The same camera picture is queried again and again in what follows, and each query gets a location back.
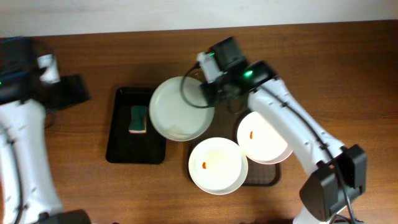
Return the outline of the white plate front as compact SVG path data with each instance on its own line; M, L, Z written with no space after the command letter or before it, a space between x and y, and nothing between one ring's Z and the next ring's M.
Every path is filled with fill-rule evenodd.
M226 195L240 188L246 180L248 160L232 140L208 138L192 149L188 173L201 190L213 195Z

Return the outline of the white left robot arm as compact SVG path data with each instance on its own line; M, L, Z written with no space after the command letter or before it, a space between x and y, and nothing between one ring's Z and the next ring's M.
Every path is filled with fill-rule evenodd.
M1 40L3 223L90 223L83 209L63 209L45 144L46 116L90 98L81 75L59 75L55 54L43 42Z

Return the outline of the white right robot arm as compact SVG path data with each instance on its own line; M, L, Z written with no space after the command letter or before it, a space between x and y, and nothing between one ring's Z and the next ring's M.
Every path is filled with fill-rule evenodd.
M296 101L284 81L265 61L249 63L229 37L197 55L205 75L201 90L208 106L247 95L282 136L308 179L299 191L303 209L294 223L359 223L352 202L366 191L368 157L357 144L346 147L325 131Z

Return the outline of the white plate with ketchup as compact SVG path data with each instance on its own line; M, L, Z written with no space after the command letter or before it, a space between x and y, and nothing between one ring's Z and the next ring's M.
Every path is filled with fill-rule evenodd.
M248 113L239 123L236 139L246 157L260 164L286 160L293 149L259 113Z

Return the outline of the green and pink sponge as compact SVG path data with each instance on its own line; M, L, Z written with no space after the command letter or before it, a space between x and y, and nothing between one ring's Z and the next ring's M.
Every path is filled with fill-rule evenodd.
M147 114L146 106L131 106L131 122L129 132L131 134L145 134L147 132Z

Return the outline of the large white plate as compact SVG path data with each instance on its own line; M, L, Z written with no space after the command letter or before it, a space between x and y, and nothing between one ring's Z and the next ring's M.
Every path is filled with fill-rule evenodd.
M183 100L183 93L194 108ZM190 141L202 135L213 121L215 109L204 108L206 101L200 91L201 81L194 78L173 77L161 83L149 104L149 118L156 131L173 141Z

